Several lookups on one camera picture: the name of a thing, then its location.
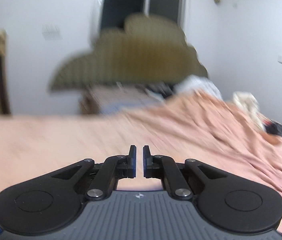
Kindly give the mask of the white pillow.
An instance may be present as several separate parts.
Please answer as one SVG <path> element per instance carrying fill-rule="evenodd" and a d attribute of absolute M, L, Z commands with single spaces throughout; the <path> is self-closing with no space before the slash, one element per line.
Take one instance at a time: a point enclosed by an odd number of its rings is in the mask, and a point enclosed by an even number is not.
<path fill-rule="evenodd" d="M 189 75 L 183 81 L 173 87 L 175 94 L 193 92 L 197 90 L 202 90 L 205 93 L 218 98 L 219 100 L 223 100 L 219 89 L 207 77 Z"/>

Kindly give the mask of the dark clutter at headboard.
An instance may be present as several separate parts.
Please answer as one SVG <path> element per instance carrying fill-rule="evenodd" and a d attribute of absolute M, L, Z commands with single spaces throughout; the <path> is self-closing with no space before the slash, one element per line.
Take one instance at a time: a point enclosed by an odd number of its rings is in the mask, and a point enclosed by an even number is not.
<path fill-rule="evenodd" d="M 174 85 L 164 82 L 145 85 L 143 90 L 147 95 L 162 102 L 175 94 Z"/>

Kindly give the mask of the cream crumpled blanket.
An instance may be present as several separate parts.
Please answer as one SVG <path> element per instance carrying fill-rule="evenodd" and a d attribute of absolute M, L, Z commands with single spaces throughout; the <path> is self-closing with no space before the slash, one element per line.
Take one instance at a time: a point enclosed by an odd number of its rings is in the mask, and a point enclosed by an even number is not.
<path fill-rule="evenodd" d="M 258 129 L 265 131 L 263 115 L 260 112 L 258 101 L 253 94 L 236 91 L 232 95 L 232 102 L 250 117 Z"/>

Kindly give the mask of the gold black tower fan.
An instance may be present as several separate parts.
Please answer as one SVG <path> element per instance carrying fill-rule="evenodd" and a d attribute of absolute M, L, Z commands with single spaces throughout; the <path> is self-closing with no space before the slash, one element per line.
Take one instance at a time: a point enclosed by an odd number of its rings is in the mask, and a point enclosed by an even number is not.
<path fill-rule="evenodd" d="M 10 102 L 7 90 L 7 79 L 6 79 L 6 31 L 0 30 L 0 114 L 10 115 Z"/>

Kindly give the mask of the brown patterned pillow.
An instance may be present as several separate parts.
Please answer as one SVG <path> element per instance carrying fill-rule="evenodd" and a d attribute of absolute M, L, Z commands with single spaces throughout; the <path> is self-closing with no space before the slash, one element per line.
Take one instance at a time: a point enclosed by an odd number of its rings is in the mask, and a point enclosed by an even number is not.
<path fill-rule="evenodd" d="M 79 106 L 82 114 L 114 114 L 164 102 L 164 97 L 146 85 L 91 85 L 84 90 Z"/>

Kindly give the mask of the olive green padded headboard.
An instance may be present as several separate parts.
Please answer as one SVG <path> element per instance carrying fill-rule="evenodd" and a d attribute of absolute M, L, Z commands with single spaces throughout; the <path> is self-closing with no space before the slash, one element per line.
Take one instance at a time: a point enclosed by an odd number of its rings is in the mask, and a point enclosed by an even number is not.
<path fill-rule="evenodd" d="M 101 31 L 90 52 L 61 63 L 53 75 L 52 92 L 84 89 L 99 83 L 176 84 L 189 75 L 208 77 L 197 51 L 186 42 L 184 31 L 158 15 L 132 14 L 124 28 Z"/>

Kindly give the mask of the dark window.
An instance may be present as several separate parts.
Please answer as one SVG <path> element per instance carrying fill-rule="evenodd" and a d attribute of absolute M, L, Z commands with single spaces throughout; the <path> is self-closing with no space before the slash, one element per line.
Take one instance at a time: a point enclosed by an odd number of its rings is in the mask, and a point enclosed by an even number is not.
<path fill-rule="evenodd" d="M 183 26 L 185 0 L 101 0 L 100 28 L 123 29 L 131 14 L 158 15 Z"/>

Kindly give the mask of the white wall socket plate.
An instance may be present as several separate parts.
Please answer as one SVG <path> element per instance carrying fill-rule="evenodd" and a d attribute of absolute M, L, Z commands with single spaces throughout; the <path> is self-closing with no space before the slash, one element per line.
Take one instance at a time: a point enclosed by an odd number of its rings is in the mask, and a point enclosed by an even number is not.
<path fill-rule="evenodd" d="M 43 25 L 42 35 L 45 40 L 60 40 L 61 31 L 57 25 Z"/>

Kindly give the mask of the pink peach bed sheet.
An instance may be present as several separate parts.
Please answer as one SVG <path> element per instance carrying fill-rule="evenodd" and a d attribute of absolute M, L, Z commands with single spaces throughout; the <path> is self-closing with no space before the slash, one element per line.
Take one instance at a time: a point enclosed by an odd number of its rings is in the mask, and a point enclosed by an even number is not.
<path fill-rule="evenodd" d="M 204 92 L 114 115 L 0 116 L 0 192 L 85 158 L 127 154 L 131 145 L 177 162 L 197 159 L 282 196 L 282 138 Z"/>

